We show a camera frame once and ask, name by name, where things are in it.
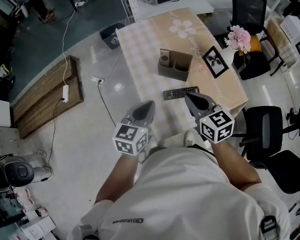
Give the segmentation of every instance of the desk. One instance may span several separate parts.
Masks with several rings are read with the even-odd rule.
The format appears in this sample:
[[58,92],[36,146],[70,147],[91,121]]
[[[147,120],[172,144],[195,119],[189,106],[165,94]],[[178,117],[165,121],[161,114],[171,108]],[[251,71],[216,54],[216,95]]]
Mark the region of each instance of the desk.
[[280,27],[283,20],[283,18],[272,17],[265,22],[265,28],[278,49],[281,58],[281,62],[271,76],[276,73],[284,63],[286,64],[286,70],[288,70],[299,62],[293,45]]
[[[174,20],[195,31],[186,38],[170,31]],[[229,67],[214,79],[202,59],[212,46],[221,50],[202,21],[189,9],[183,8],[138,21],[116,31],[122,52],[142,101],[155,101],[155,115],[152,130],[157,141],[174,136],[196,126],[183,98],[163,100],[163,91],[199,86],[200,92],[211,96],[217,103],[231,110],[236,116],[248,99],[241,82]],[[158,75],[160,48],[192,54],[188,82]]]

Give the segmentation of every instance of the vase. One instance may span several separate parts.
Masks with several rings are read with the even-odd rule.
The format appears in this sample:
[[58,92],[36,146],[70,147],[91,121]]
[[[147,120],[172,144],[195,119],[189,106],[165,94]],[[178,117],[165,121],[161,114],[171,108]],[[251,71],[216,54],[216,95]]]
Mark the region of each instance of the vase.
[[236,51],[237,50],[233,49],[231,46],[228,46],[227,48],[224,48],[220,51],[220,55],[228,67],[230,67],[234,62]]

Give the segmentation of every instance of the white sneaker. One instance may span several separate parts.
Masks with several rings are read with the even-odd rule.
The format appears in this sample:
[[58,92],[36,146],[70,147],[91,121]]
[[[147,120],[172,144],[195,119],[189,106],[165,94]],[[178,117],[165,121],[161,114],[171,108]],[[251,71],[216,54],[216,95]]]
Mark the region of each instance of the white sneaker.
[[187,131],[184,135],[183,143],[186,148],[193,146],[196,143],[195,135],[191,131]]

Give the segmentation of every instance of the remote control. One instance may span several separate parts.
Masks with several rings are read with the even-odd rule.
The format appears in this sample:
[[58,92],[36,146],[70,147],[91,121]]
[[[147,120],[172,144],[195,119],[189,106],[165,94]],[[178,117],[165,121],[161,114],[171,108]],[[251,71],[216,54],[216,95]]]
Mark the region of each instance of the remote control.
[[186,87],[186,88],[174,89],[174,90],[165,90],[163,92],[163,99],[165,101],[180,99],[180,98],[184,98],[185,95],[188,93],[199,93],[198,86]]

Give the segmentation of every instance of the picture frame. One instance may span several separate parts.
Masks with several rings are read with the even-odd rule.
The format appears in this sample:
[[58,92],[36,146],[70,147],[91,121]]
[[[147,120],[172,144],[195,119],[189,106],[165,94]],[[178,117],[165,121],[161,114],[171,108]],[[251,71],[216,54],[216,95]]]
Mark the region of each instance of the picture frame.
[[224,73],[227,69],[229,69],[228,65],[221,57],[215,46],[212,46],[205,55],[202,56],[202,59],[208,66],[214,78],[219,77]]

